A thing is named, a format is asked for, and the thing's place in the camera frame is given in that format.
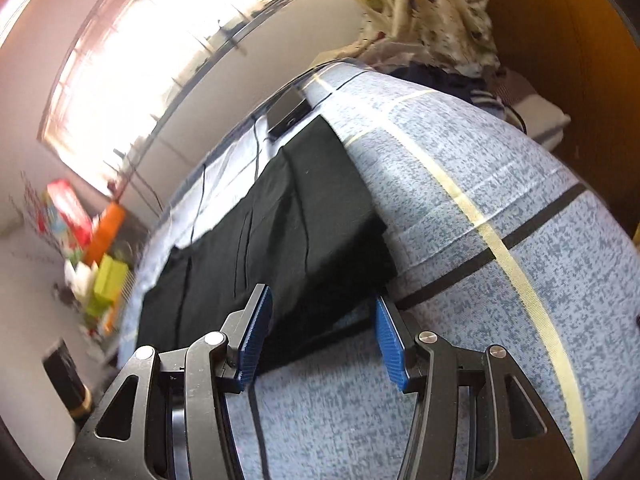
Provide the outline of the blue patterned bed sheet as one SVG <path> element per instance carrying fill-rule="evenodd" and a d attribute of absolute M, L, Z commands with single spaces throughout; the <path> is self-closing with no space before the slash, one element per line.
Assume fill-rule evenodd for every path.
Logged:
<path fill-rule="evenodd" d="M 591 479 L 639 474 L 639 256 L 602 200 L 453 96 L 335 63 L 302 81 L 386 223 L 388 292 L 452 344 L 506 347 Z M 360 307 L 230 403 L 250 479 L 393 479 L 413 409 Z"/>

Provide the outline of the white patterned curtain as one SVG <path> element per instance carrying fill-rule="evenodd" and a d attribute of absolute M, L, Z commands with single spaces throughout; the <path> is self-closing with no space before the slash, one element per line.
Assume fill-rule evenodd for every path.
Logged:
<path fill-rule="evenodd" d="M 496 70 L 488 0 L 352 0 L 363 10 L 358 38 L 320 53 L 317 64 L 354 58 L 390 73 L 412 62 L 480 77 Z"/>

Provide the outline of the red flat box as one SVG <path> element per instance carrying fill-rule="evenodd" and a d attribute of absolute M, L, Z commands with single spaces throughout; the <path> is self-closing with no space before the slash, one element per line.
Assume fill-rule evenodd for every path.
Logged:
<path fill-rule="evenodd" d="M 92 239 L 91 217 L 81 205 L 74 189 L 63 179 L 52 181 L 46 188 L 47 196 L 66 226 L 81 246 L 87 246 Z"/>

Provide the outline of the lime green box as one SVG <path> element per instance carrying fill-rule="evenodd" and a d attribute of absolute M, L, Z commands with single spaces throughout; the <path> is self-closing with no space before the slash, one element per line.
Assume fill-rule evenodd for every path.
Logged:
<path fill-rule="evenodd" d="M 86 313 L 99 318 L 107 309 L 117 304 L 128 275 L 129 266 L 126 262 L 104 255 L 98 266 Z"/>

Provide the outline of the black pants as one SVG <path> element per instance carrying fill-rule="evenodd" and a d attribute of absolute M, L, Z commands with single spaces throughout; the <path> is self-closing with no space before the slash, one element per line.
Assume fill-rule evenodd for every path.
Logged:
<path fill-rule="evenodd" d="M 272 317 L 258 370 L 288 364 L 396 276 L 385 230 L 343 143 L 318 116 L 221 222 L 171 249 L 143 298 L 137 343 L 190 346 L 265 284 Z"/>

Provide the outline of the orange box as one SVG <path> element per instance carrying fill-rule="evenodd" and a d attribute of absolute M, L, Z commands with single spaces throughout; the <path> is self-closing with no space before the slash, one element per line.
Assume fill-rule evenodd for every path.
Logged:
<path fill-rule="evenodd" d="M 119 203 L 111 202 L 105 208 L 85 251 L 83 263 L 92 266 L 93 263 L 101 262 L 103 256 L 112 246 L 125 218 L 126 210 Z"/>

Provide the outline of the black smartphone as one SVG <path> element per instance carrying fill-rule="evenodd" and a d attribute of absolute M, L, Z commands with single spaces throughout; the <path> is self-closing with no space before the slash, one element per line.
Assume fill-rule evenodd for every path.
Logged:
<path fill-rule="evenodd" d="M 311 111 L 303 92 L 296 87 L 285 90 L 267 110 L 267 136 L 279 139 Z"/>

